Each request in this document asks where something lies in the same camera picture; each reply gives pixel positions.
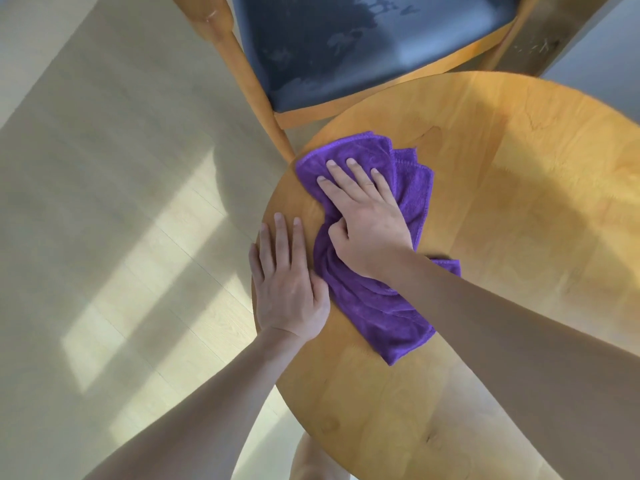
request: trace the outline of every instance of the chair seat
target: chair seat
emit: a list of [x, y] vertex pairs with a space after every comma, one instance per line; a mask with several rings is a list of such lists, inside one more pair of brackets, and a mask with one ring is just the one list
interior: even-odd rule
[[512, 21], [518, 0], [233, 0], [276, 112], [372, 88]]

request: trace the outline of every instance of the hand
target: hand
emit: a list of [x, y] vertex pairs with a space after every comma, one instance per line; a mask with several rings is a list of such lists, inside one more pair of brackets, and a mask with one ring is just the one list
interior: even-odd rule
[[284, 330], [306, 342], [320, 333], [329, 316], [329, 288], [307, 267], [300, 218], [293, 220], [291, 260], [285, 218], [277, 213], [275, 221], [275, 262], [271, 252], [271, 234], [265, 223], [260, 227], [260, 251], [255, 244], [249, 250], [258, 324], [262, 330]]
[[333, 160], [326, 164], [339, 187], [324, 177], [318, 185], [340, 210], [342, 218], [329, 227], [338, 257], [356, 273], [382, 280], [396, 251], [411, 251], [411, 234], [385, 177], [371, 170], [373, 182], [356, 160], [347, 165], [354, 182]]

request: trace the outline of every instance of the wooden tabletop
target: wooden tabletop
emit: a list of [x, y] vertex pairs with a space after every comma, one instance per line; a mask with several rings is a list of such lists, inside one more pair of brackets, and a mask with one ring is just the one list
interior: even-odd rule
[[[416, 147], [435, 171], [419, 252], [460, 259], [464, 279], [640, 353], [638, 126], [553, 82], [460, 72], [369, 97], [304, 151], [366, 130]], [[324, 212], [292, 167], [265, 220], [276, 211], [289, 225], [302, 217], [310, 259]], [[439, 335], [389, 367], [332, 306], [278, 389], [360, 480], [557, 478]]]

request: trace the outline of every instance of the towel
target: towel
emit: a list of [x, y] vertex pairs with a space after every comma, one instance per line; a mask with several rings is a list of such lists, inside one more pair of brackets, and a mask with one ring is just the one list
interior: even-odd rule
[[[350, 157], [368, 175], [376, 168], [385, 177], [409, 227], [413, 250], [418, 247], [427, 217], [433, 171], [418, 163], [415, 149], [394, 150], [389, 138], [373, 132], [334, 141], [296, 163], [300, 182], [324, 207], [324, 224], [314, 244], [316, 273], [329, 285], [334, 303], [382, 359], [393, 365], [400, 357], [426, 343], [435, 329], [397, 291], [350, 270], [333, 248], [328, 230], [342, 215], [318, 186], [317, 177], [322, 175], [335, 183], [326, 168], [326, 162], [334, 160], [354, 178], [346, 165]], [[459, 261], [438, 259], [433, 262], [460, 276]]]

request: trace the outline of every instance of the left hand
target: left hand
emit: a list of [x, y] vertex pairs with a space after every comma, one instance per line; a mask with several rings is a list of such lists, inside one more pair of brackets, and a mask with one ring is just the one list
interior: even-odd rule
[[307, 267], [300, 218], [293, 220], [291, 249], [284, 216], [277, 213], [275, 222], [275, 260], [271, 234], [265, 223], [260, 227], [260, 250], [255, 244], [249, 250], [257, 295], [256, 318], [261, 330], [284, 330], [306, 342], [320, 333], [329, 316], [329, 288]]

